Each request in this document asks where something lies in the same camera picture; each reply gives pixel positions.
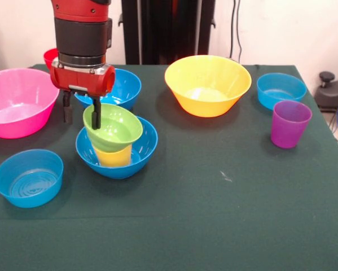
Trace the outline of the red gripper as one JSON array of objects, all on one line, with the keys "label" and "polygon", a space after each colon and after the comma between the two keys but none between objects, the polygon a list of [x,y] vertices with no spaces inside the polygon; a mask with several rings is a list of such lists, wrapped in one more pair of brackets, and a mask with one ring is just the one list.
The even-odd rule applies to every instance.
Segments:
[{"label": "red gripper", "polygon": [[63,110],[64,122],[72,123],[71,92],[83,92],[94,96],[93,112],[91,114],[91,124],[94,130],[101,126],[101,102],[100,97],[104,97],[112,91],[115,84],[116,70],[114,66],[105,64],[99,68],[74,68],[62,65],[59,58],[52,61],[50,68],[52,83],[64,90]]}]

